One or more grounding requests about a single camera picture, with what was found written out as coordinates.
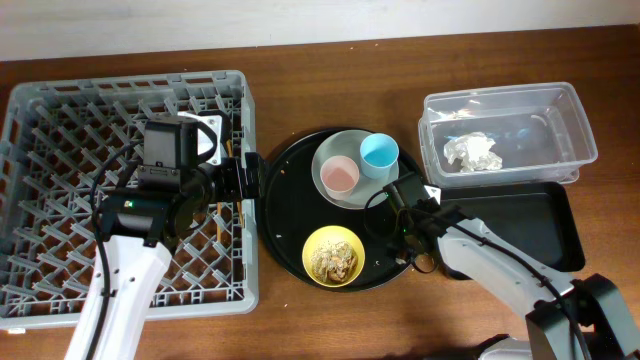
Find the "grey round plate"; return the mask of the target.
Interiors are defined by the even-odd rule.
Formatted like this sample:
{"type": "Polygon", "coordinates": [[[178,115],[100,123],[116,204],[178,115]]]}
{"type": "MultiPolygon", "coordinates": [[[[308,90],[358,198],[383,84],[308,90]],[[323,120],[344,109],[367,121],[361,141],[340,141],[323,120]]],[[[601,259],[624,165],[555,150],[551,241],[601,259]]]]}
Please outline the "grey round plate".
{"type": "Polygon", "coordinates": [[[390,173],[379,179],[371,179],[361,170],[359,148],[362,140],[371,133],[365,130],[343,130],[330,135],[322,141],[314,153],[311,163],[311,176],[318,192],[330,203],[349,210],[363,210],[366,202],[384,185],[398,179],[399,157],[392,166],[390,173]],[[345,200],[335,200],[329,197],[320,179],[320,169],[323,163],[332,156],[343,155],[351,158],[359,168],[360,178],[351,195],[345,200]]]}

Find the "pink plastic cup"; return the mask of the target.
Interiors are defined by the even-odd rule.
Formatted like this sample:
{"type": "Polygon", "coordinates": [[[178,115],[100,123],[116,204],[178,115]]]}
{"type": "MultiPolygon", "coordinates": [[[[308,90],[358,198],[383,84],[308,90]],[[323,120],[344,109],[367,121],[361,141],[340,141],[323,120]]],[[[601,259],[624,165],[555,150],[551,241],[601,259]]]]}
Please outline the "pink plastic cup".
{"type": "Polygon", "coordinates": [[[338,155],[326,160],[320,169],[320,179],[330,198],[345,200],[358,184],[360,171],[349,157],[338,155]]]}

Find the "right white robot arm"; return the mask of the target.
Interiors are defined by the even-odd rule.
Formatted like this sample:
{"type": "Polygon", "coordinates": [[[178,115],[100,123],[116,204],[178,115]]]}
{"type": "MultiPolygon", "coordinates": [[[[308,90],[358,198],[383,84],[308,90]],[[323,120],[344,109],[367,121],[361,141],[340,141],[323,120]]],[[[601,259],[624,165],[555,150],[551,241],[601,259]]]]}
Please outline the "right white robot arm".
{"type": "Polygon", "coordinates": [[[526,322],[528,338],[497,335],[459,359],[636,359],[639,328],[619,289],[594,274],[578,280],[501,239],[479,217],[444,205],[441,191],[409,173],[382,189],[413,254],[435,250],[526,322]]]}

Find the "white napkin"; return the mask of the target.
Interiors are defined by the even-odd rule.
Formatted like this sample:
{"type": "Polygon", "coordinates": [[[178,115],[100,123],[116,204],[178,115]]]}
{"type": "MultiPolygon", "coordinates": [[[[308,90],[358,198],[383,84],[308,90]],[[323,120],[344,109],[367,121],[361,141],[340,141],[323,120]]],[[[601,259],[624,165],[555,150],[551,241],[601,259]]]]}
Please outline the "white napkin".
{"type": "Polygon", "coordinates": [[[502,158],[491,148],[496,142],[483,132],[472,132],[448,141],[443,154],[450,165],[460,161],[461,172],[500,170],[502,158]]]}

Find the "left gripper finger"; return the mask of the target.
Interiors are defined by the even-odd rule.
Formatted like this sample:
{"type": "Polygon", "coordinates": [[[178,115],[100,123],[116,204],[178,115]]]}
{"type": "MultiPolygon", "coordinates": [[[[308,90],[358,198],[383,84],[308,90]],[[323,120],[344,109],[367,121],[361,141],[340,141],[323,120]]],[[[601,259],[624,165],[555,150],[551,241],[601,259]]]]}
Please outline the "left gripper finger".
{"type": "Polygon", "coordinates": [[[245,198],[260,198],[264,193],[267,164],[257,152],[245,154],[245,198]]]}
{"type": "Polygon", "coordinates": [[[214,193],[217,202],[244,199],[244,174],[238,157],[224,158],[214,167],[214,193]]]}

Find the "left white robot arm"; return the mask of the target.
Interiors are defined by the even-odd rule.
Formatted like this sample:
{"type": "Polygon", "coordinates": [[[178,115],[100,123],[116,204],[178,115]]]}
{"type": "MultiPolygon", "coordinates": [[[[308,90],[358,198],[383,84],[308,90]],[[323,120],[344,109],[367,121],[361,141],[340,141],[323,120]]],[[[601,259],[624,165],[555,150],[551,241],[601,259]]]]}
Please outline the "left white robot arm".
{"type": "Polygon", "coordinates": [[[115,188],[91,199],[96,263],[69,359],[134,357],[152,298],[179,241],[197,230],[195,215],[217,203],[249,210],[263,193],[266,165],[256,152],[233,154],[233,126],[220,110],[148,120],[143,137],[98,170],[133,151],[115,188]]]}

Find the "blue plastic cup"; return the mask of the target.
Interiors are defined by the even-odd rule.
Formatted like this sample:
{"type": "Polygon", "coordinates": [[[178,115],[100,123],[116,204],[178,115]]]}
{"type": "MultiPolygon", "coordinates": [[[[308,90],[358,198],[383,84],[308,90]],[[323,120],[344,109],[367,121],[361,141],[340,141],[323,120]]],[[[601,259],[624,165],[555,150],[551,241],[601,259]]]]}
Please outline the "blue plastic cup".
{"type": "Polygon", "coordinates": [[[371,179],[387,176],[399,157],[396,141],[384,133],[374,133],[365,137],[359,148],[361,170],[371,179]]]}

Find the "food scraps and rice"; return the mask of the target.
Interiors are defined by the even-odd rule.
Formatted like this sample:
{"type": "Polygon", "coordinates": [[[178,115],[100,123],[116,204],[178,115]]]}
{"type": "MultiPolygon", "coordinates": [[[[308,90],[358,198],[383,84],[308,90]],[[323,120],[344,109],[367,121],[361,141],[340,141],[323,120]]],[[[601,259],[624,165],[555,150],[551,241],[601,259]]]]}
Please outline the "food scraps and rice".
{"type": "Polygon", "coordinates": [[[321,244],[311,255],[312,273],[323,283],[346,282],[357,262],[355,250],[345,241],[321,244]]]}

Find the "yellow bowl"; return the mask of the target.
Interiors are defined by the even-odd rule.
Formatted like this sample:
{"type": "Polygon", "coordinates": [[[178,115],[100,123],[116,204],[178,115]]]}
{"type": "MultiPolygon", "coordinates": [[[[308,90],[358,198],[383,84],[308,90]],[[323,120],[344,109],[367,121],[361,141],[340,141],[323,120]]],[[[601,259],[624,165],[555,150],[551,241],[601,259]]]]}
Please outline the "yellow bowl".
{"type": "Polygon", "coordinates": [[[351,230],[341,226],[325,226],[314,231],[304,244],[302,250],[302,262],[306,273],[317,284],[330,288],[344,287],[352,283],[362,272],[365,264],[365,250],[359,237],[351,230]],[[324,243],[348,242],[357,254],[358,262],[354,271],[348,280],[341,284],[323,283],[318,280],[312,273],[311,255],[312,252],[324,243]]]}

